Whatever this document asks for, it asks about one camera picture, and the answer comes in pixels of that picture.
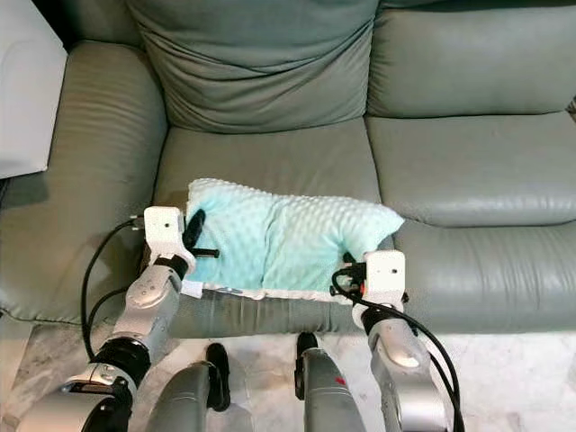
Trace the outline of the white side cabinet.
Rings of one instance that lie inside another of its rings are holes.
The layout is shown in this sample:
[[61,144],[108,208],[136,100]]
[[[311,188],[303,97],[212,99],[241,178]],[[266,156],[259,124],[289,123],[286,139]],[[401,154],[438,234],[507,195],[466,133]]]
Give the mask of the white side cabinet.
[[0,177],[47,169],[68,54],[32,0],[0,0]]

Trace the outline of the grey green sofa back cushion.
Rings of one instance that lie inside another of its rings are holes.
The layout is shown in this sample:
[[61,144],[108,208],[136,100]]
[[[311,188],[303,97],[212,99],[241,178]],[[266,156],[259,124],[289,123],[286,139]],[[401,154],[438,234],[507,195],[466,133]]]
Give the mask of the grey green sofa back cushion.
[[366,107],[379,0],[128,0],[174,126],[296,131]]

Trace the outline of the silver robot leg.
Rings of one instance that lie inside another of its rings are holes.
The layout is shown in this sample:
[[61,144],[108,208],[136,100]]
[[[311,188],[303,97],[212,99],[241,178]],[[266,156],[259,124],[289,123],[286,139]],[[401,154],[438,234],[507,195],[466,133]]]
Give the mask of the silver robot leg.
[[310,332],[297,337],[293,390],[304,402],[305,432],[366,432],[345,377]]
[[207,411],[230,407],[230,363],[221,343],[211,343],[202,361],[177,371],[157,396],[145,432],[204,432]]

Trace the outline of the grey green leather sofa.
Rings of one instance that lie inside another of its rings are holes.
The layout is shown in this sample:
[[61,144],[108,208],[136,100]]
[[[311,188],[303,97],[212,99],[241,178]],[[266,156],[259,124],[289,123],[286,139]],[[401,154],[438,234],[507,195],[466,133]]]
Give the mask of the grey green leather sofa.
[[5,182],[0,310],[81,320],[141,264],[114,225],[219,178],[404,219],[407,312],[436,332],[576,329],[576,0],[379,0],[366,107],[303,129],[174,126],[128,0],[61,0],[74,30],[45,172]]

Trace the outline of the mint dotted pillow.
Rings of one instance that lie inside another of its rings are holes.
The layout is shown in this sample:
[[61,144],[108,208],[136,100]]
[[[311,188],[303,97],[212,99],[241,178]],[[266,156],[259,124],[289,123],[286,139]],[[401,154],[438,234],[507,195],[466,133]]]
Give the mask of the mint dotted pillow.
[[361,258],[404,219],[382,204],[342,196],[284,196],[219,178],[190,182],[186,212],[205,214],[190,288],[251,300],[332,302],[330,277],[345,255]]

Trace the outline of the silver robot right leg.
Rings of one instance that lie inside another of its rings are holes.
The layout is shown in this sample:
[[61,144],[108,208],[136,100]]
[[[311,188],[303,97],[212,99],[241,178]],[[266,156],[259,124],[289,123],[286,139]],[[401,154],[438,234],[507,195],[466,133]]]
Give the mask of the silver robot right leg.
[[304,402],[305,432],[366,432],[345,377],[310,332],[297,337],[293,390]]

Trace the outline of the silver robot left leg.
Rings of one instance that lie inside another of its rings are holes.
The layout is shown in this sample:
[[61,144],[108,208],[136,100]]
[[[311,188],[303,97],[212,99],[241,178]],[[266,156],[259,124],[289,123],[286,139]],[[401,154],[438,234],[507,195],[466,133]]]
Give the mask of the silver robot left leg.
[[202,361],[177,371],[157,396],[145,432],[204,432],[207,411],[230,407],[230,363],[221,343],[211,343]]

